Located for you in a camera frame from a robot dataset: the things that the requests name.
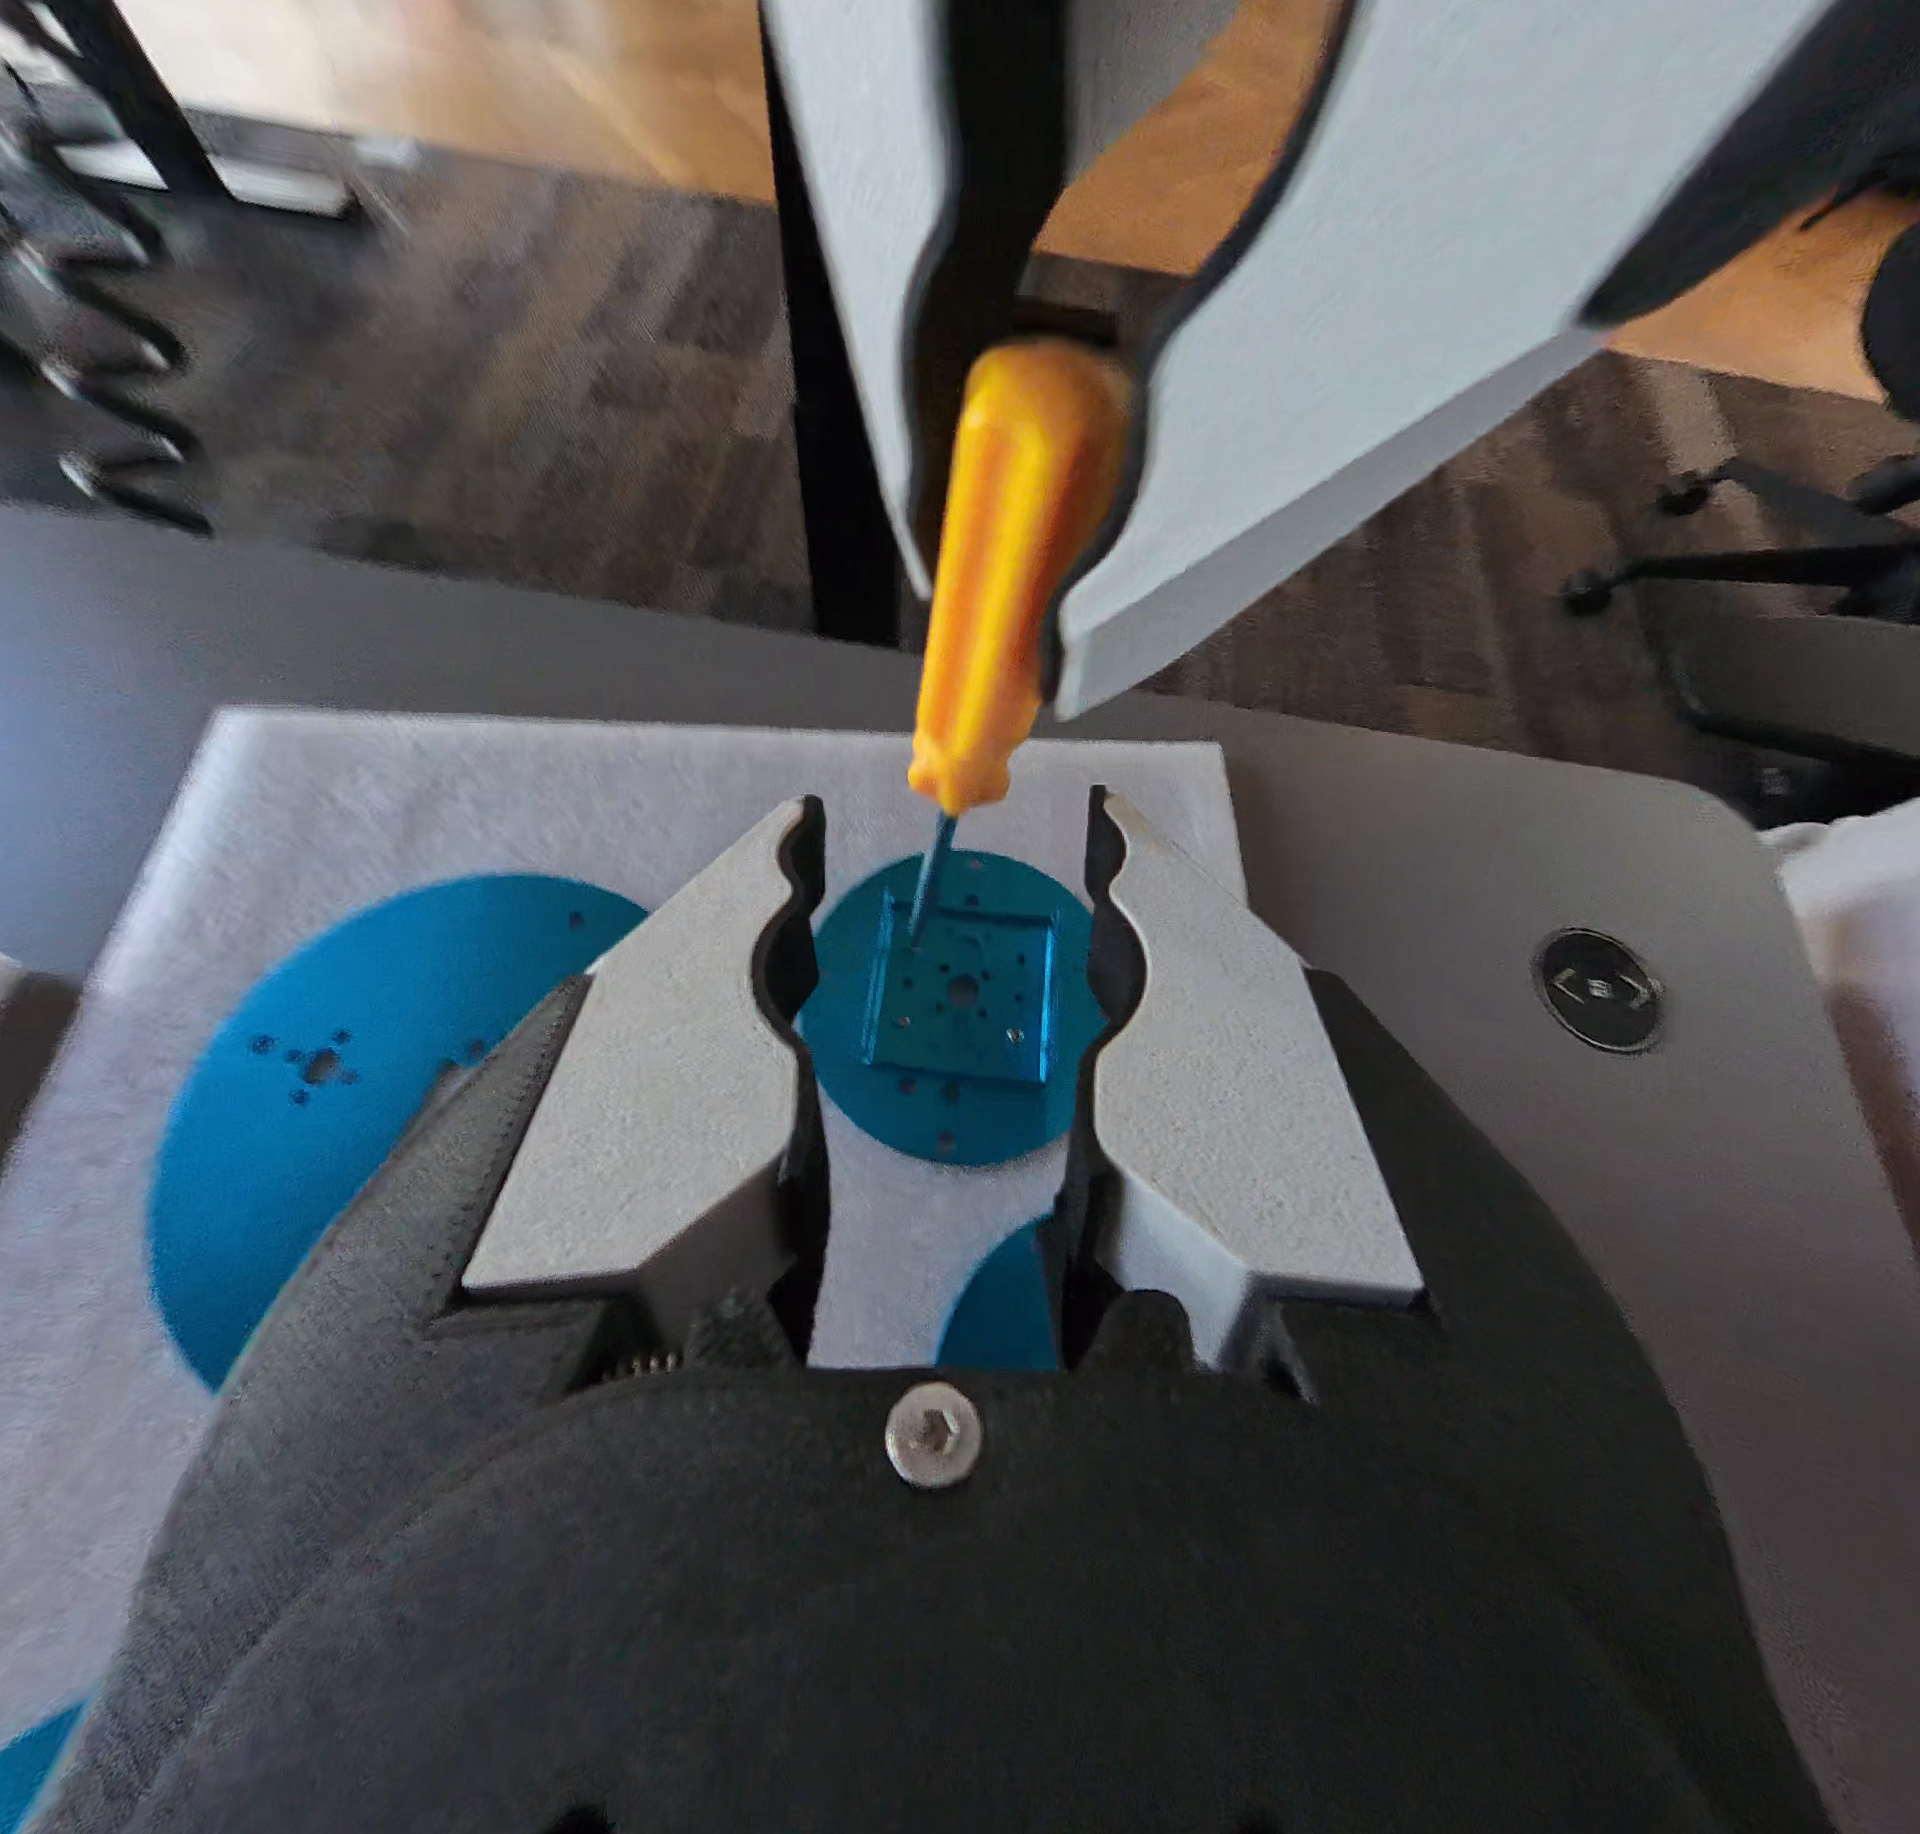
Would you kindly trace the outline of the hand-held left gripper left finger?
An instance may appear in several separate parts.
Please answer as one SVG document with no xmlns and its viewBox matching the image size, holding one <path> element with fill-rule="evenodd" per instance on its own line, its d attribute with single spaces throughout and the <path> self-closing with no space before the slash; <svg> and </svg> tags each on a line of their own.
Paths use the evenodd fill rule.
<svg viewBox="0 0 1920 1834">
<path fill-rule="evenodd" d="M 829 1165 L 798 1022 L 824 899 L 825 804 L 800 795 L 593 964 L 464 1270 L 470 1298 L 630 1300 L 685 1357 L 723 1305 L 762 1303 L 805 1361 Z"/>
</svg>

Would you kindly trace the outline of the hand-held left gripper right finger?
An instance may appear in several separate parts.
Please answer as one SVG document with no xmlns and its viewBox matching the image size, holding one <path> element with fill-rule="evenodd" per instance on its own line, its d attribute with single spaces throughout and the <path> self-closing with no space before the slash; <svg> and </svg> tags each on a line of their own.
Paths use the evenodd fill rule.
<svg viewBox="0 0 1920 1834">
<path fill-rule="evenodd" d="M 1280 1363 L 1291 1300 L 1411 1308 L 1426 1281 L 1308 964 L 1105 787 L 1092 788 L 1089 987 L 1063 1185 L 1063 1361 L 1128 1295 L 1193 1366 Z"/>
</svg>

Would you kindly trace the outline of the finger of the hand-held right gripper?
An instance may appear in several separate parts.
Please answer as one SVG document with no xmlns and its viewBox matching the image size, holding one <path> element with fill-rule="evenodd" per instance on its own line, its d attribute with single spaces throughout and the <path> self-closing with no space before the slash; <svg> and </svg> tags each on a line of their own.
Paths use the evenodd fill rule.
<svg viewBox="0 0 1920 1834">
<path fill-rule="evenodd" d="M 923 604 L 947 596 L 947 509 L 991 299 L 970 281 L 970 0 L 764 0 L 880 509 Z"/>
<path fill-rule="evenodd" d="M 1059 601 L 1077 719 L 1614 331 L 1592 290 L 1833 0 L 1354 0 L 1275 193 L 1157 336 L 1131 507 Z"/>
</svg>

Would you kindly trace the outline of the small blue round plate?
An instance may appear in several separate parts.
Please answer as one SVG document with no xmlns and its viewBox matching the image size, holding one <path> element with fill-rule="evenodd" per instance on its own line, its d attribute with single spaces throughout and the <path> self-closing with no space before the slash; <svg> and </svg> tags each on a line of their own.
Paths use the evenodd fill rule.
<svg viewBox="0 0 1920 1834">
<path fill-rule="evenodd" d="M 819 984 L 800 1028 L 825 1097 L 871 1141 L 937 1165 L 994 1168 L 1062 1141 L 1074 1122 L 1080 1062 L 1105 1025 L 1089 984 L 1094 913 L 1027 861 L 957 849 L 931 909 L 976 899 L 991 910 L 1066 913 L 1067 1026 L 1057 1071 L 1042 1089 L 1019 1089 L 873 1070 L 855 1056 L 855 1025 L 876 899 L 887 887 L 913 906 L 919 870 L 918 857 L 887 863 L 825 913 L 815 932 Z"/>
</svg>

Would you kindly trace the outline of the blue metal bracket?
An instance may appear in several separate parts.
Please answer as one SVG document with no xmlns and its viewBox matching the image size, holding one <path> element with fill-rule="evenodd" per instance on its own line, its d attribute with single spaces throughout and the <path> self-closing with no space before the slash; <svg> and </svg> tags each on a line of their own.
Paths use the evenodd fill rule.
<svg viewBox="0 0 1920 1834">
<path fill-rule="evenodd" d="M 1066 913 L 935 906 L 912 937 L 912 903 L 876 899 L 855 1056 L 873 1070 L 1042 1089 L 1067 1026 Z"/>
</svg>

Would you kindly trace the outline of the yellow handled screwdriver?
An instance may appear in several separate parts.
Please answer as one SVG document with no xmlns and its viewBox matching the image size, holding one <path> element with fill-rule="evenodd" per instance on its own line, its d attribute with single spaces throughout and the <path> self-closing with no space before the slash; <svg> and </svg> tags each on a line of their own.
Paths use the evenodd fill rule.
<svg viewBox="0 0 1920 1834">
<path fill-rule="evenodd" d="M 909 940 L 937 900 L 959 823 L 1009 792 L 1043 705 L 1043 618 L 1116 500 L 1133 383 L 1069 336 L 988 350 L 965 386 L 947 469 L 912 788 L 939 819 Z"/>
</svg>

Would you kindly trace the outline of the dark grey desk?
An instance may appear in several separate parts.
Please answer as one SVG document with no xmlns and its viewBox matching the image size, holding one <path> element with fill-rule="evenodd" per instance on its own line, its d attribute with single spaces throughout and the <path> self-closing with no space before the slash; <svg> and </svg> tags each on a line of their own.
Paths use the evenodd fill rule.
<svg viewBox="0 0 1920 1834">
<path fill-rule="evenodd" d="M 222 708 L 894 733 L 916 662 L 268 545 L 5 509 L 5 953 L 99 962 Z M 1214 741 L 1253 909 L 1525 1174 L 1711 1474 L 1836 1823 L 1915 1830 L 1915 1259 L 1772 856 L 1711 795 L 1133 694 Z M 1540 1004 L 1563 928 L 1666 984 L 1655 1051 Z"/>
</svg>

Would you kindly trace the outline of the round desk control panel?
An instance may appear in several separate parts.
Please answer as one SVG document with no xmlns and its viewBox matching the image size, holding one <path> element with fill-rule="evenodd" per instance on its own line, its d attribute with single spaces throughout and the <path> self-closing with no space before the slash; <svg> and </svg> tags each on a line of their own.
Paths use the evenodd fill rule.
<svg viewBox="0 0 1920 1834">
<path fill-rule="evenodd" d="M 1531 974 L 1550 1015 L 1582 1045 L 1615 1056 L 1658 1045 L 1666 984 L 1623 938 L 1563 928 L 1537 948 Z"/>
</svg>

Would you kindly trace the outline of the black desk column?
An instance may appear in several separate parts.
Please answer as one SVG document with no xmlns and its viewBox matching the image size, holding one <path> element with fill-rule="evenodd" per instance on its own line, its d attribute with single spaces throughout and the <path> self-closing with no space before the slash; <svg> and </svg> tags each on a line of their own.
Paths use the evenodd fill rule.
<svg viewBox="0 0 1920 1834">
<path fill-rule="evenodd" d="M 804 180 L 778 193 L 793 433 L 815 631 L 899 652 L 903 563 Z"/>
</svg>

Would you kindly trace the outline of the white foam sheet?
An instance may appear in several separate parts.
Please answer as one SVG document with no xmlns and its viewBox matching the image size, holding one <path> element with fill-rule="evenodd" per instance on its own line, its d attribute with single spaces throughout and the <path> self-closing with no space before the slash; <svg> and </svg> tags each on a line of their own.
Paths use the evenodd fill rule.
<svg viewBox="0 0 1920 1834">
<path fill-rule="evenodd" d="M 916 857 L 907 741 L 219 713 L 5 1170 L 5 1830 L 104 1683 L 217 1394 L 150 1287 L 156 1149 L 252 987 L 351 910 L 489 872 L 659 910 L 764 814 L 825 804 L 825 903 Z"/>
</svg>

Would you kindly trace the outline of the teal disc with rectangular hole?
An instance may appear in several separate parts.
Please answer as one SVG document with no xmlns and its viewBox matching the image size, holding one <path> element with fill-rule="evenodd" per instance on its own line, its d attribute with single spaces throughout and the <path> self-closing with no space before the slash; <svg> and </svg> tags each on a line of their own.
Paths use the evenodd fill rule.
<svg viewBox="0 0 1920 1834">
<path fill-rule="evenodd" d="M 351 910 L 252 987 L 173 1101 L 148 1195 L 156 1314 L 204 1388 L 420 1119 L 643 920 L 604 887 L 489 872 Z"/>
</svg>

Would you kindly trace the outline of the black office chair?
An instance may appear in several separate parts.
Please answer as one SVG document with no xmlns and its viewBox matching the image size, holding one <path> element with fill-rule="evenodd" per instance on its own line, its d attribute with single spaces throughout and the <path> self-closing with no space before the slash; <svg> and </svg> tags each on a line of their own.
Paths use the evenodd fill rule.
<svg viewBox="0 0 1920 1834">
<path fill-rule="evenodd" d="M 1810 766 L 1778 814 L 1836 819 L 1915 797 L 1915 186 L 1835 197 L 1763 239 L 1614 351 L 1870 406 L 1897 453 L 1831 492 L 1758 450 L 1688 455 L 1655 495 L 1667 522 L 1740 500 L 1785 545 L 1633 551 L 1573 575 L 1572 618 L 1652 606 L 1667 693 L 1709 738 Z"/>
</svg>

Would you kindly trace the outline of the white cloth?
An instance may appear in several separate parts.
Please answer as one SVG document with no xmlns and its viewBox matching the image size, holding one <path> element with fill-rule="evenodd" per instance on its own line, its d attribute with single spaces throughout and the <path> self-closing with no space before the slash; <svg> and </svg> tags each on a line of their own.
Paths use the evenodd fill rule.
<svg viewBox="0 0 1920 1834">
<path fill-rule="evenodd" d="M 1866 1112 L 1915 1128 L 1919 801 L 1763 832 Z"/>
</svg>

